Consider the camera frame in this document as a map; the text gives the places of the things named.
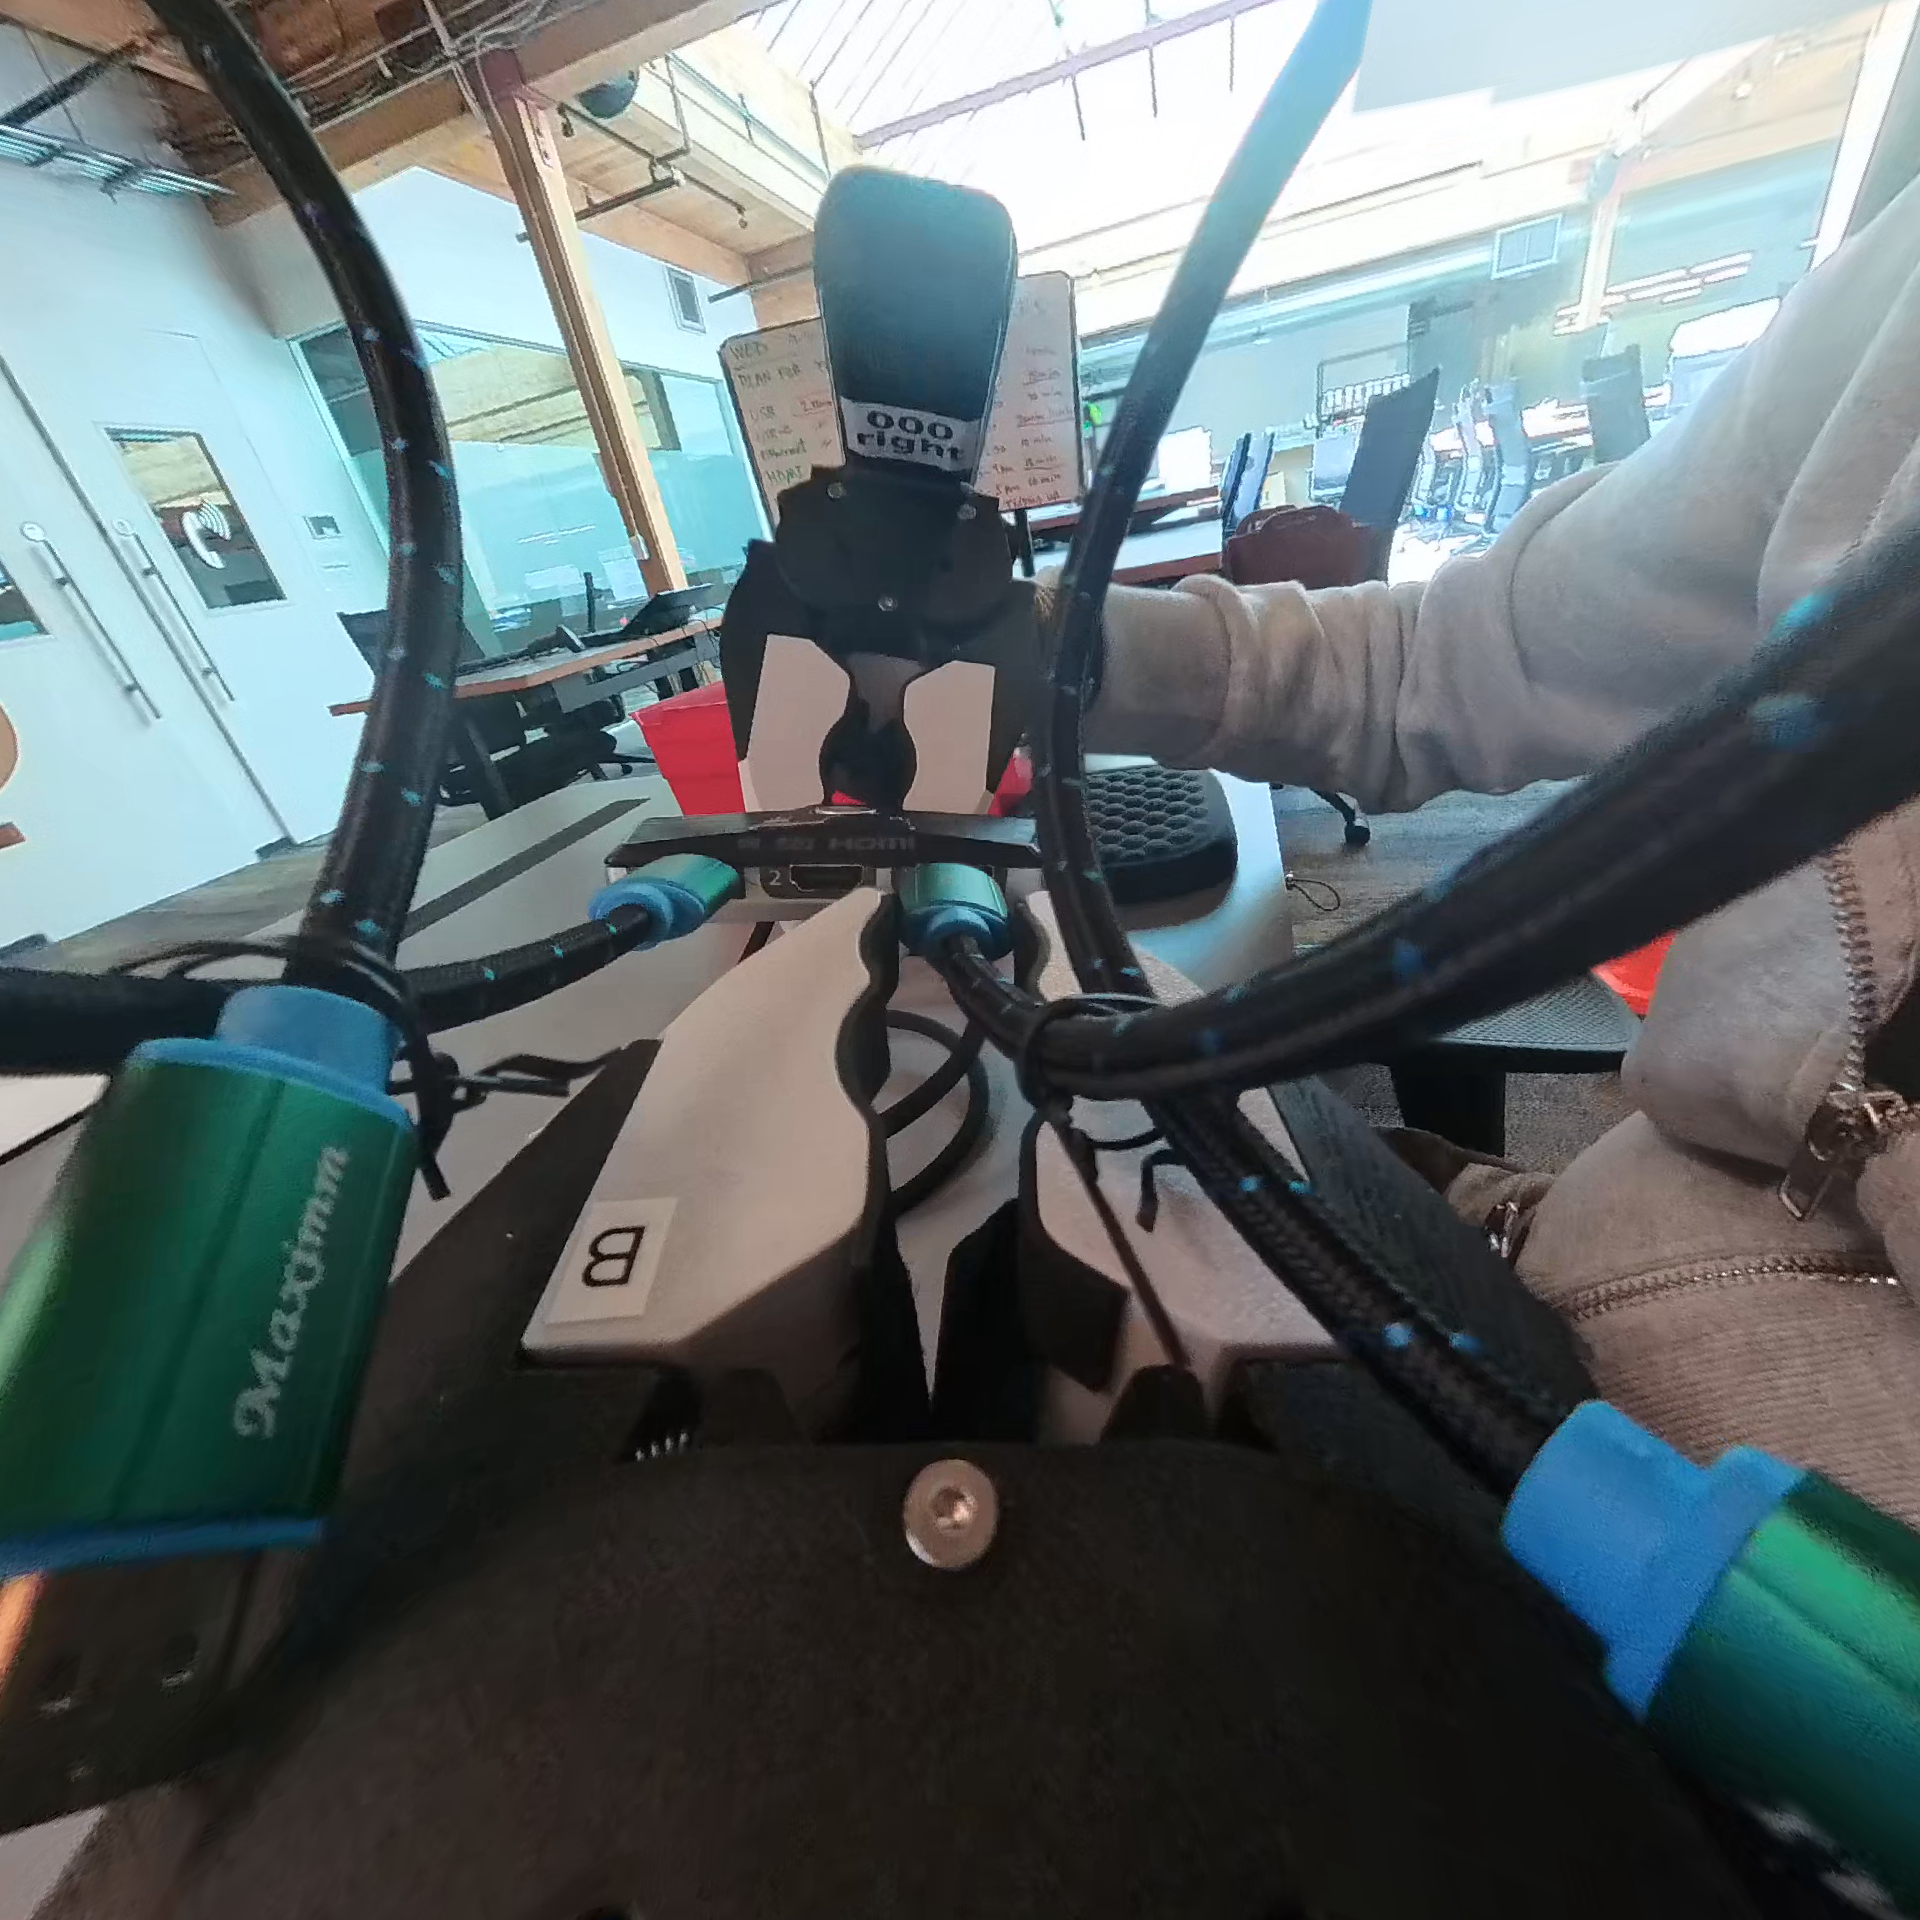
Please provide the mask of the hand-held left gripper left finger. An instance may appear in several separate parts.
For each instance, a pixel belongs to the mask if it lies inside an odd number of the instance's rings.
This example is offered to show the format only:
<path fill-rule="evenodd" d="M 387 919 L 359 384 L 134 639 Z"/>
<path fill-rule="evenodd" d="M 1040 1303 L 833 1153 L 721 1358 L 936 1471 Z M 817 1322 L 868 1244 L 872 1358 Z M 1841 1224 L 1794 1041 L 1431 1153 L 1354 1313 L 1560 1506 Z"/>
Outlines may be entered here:
<path fill-rule="evenodd" d="M 897 980 L 897 900 L 866 884 L 666 1028 L 522 1332 L 529 1361 L 854 1364 Z"/>

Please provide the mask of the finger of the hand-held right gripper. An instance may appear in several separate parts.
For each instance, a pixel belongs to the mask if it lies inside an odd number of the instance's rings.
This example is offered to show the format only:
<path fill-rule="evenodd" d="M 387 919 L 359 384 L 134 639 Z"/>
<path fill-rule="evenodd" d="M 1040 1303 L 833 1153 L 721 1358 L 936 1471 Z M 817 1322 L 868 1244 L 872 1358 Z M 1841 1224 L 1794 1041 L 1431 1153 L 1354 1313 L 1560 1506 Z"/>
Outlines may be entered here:
<path fill-rule="evenodd" d="M 900 726 L 915 769 L 904 815 L 978 817 L 992 804 L 994 671 L 952 660 L 904 687 Z"/>
<path fill-rule="evenodd" d="M 747 747 L 739 758 L 751 815 L 854 802 L 854 788 L 825 771 L 828 734 L 854 699 L 851 673 L 819 646 L 784 633 L 767 639 Z"/>

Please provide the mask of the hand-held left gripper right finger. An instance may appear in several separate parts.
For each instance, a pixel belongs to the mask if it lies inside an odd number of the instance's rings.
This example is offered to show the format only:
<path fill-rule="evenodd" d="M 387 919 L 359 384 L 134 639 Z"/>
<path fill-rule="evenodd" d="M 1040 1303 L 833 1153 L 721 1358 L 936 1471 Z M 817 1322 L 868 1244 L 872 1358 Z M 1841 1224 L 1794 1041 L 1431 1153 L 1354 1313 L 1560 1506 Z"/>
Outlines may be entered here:
<path fill-rule="evenodd" d="M 1330 1352 L 1332 1340 L 1247 1246 L 1161 1143 L 1103 1150 L 1097 1186 L 1166 1308 L 1191 1369 L 1220 1388 L 1236 1361 Z M 1018 1273 L 1050 1388 L 1124 1388 L 1166 1350 L 1137 1300 L 1064 1142 L 1038 1121 L 1020 1146 Z"/>

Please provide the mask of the black hdmi switch box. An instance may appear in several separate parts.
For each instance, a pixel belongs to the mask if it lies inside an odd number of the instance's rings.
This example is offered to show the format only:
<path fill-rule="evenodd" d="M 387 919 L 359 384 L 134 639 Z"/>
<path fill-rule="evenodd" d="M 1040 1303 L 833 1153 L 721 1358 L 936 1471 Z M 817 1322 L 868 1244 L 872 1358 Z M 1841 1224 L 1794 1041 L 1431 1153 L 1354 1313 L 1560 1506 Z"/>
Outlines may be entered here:
<path fill-rule="evenodd" d="M 609 875 L 619 881 L 666 857 L 718 860 L 742 878 L 742 904 L 767 905 L 778 919 L 863 888 L 889 888 L 915 870 L 962 867 L 1009 881 L 1042 865 L 1038 828 L 1027 819 L 819 804 L 642 820 L 609 856 Z"/>

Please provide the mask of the person's right forearm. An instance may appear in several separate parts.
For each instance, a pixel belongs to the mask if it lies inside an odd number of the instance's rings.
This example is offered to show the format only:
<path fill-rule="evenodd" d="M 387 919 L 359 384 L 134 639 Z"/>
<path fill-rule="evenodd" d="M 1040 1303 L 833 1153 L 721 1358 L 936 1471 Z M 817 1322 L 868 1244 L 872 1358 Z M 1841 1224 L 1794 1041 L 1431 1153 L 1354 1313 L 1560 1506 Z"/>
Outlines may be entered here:
<path fill-rule="evenodd" d="M 1631 460 L 1423 584 L 1111 587 L 1094 752 L 1366 810 L 1585 777 L 1916 513 L 1919 183 Z"/>

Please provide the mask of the red storage bin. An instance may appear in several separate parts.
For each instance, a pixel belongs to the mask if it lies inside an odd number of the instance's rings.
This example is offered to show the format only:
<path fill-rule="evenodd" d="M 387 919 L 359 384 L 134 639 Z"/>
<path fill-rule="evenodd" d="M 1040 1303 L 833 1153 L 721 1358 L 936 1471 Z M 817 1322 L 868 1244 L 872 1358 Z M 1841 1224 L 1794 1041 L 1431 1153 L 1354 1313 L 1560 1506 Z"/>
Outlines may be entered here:
<path fill-rule="evenodd" d="M 682 817 L 721 819 L 747 810 L 721 682 L 640 707 L 634 722 Z"/>

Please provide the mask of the whiteboard with writing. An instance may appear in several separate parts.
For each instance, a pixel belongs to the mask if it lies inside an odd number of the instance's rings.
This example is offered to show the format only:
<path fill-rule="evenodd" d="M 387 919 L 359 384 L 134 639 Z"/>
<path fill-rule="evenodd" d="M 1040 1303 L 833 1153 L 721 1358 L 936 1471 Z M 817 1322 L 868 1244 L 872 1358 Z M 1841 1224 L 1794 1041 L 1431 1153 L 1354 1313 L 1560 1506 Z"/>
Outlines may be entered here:
<path fill-rule="evenodd" d="M 846 460 L 824 326 L 791 321 L 742 335 L 723 344 L 721 360 L 761 508 L 778 522 L 783 492 Z M 1004 513 L 1081 500 L 1080 420 L 1073 279 L 1066 272 L 1024 274 L 999 355 L 974 492 L 996 499 Z"/>

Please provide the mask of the black honeycomb pad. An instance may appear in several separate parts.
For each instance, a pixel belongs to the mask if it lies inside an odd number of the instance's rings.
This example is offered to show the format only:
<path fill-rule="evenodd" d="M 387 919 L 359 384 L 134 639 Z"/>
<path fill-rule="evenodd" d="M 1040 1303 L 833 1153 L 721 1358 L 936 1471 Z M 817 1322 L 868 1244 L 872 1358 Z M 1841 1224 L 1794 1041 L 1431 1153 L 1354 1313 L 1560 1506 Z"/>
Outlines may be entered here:
<path fill-rule="evenodd" d="M 1084 804 L 1118 905 L 1161 905 L 1233 884 L 1240 838 L 1215 772 L 1152 762 L 1088 771 Z"/>

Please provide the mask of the wooden office desk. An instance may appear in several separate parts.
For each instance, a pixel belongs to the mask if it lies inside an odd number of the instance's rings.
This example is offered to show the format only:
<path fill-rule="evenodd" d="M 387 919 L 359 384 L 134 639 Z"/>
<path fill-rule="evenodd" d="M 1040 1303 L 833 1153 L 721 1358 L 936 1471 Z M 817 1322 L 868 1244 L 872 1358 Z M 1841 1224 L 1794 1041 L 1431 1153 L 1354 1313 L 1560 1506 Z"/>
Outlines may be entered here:
<path fill-rule="evenodd" d="M 631 726 L 619 727 L 615 736 L 623 738 L 624 752 L 636 752 L 640 734 L 634 722 L 634 692 L 650 688 L 656 697 L 666 699 L 674 692 L 697 688 L 707 667 L 718 665 L 718 630 L 718 616 L 700 612 L 691 620 L 691 624 L 673 632 L 619 633 L 612 640 L 599 640 L 586 657 L 546 657 L 532 663 L 495 665 L 484 673 L 484 678 L 471 683 L 462 682 L 458 673 L 452 683 L 455 707 L 450 731 L 458 718 L 465 718 L 459 714 L 462 703 L 478 699 L 483 692 L 523 692 L 529 688 L 559 682 L 562 710 L 579 712 L 590 703 L 612 696 L 619 697 L 630 712 Z M 492 788 L 488 791 L 488 801 L 499 807 L 499 786 L 492 777 L 484 775 L 484 779 Z"/>

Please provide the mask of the brown bag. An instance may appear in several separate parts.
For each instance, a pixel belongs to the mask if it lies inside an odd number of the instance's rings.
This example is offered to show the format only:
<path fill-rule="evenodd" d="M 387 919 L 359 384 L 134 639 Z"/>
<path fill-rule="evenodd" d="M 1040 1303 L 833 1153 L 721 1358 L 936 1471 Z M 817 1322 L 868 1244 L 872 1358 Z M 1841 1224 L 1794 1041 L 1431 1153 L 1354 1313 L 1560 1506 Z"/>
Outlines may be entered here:
<path fill-rule="evenodd" d="M 1338 508 L 1280 506 L 1251 513 L 1223 551 L 1225 579 L 1236 587 L 1298 585 L 1311 593 L 1383 584 L 1393 529 L 1379 529 Z"/>

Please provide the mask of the white door with window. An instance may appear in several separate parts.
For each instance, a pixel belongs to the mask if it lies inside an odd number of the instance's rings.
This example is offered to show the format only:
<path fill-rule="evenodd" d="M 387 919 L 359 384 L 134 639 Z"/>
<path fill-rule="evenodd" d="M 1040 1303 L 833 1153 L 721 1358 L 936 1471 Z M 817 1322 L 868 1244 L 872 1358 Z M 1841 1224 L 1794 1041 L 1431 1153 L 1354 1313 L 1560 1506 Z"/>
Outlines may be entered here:
<path fill-rule="evenodd" d="M 32 420 L 6 392 L 6 944 L 52 944 L 164 895 L 140 835 L 153 714 L 91 620 L 88 527 Z"/>
<path fill-rule="evenodd" d="M 228 760 L 308 841 L 336 825 L 351 729 L 330 712 L 351 646 L 296 500 L 198 335 L 134 326 L 108 339 L 86 451 L 114 555 Z"/>

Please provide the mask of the person's grey zip hoodie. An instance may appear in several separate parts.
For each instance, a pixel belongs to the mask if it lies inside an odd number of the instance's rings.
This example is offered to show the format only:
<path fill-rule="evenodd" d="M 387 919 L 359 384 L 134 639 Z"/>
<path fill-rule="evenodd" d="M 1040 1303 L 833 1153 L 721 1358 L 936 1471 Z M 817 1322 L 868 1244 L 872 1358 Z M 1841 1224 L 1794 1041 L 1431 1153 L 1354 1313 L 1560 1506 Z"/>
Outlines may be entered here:
<path fill-rule="evenodd" d="M 1556 1177 L 1464 1167 L 1479 1227 L 1604 1401 L 1696 1460 L 1776 1455 L 1919 1519 L 1916 1094 L 1872 1065 L 1916 1003 L 1916 804 L 1680 934 L 1628 1116 Z"/>

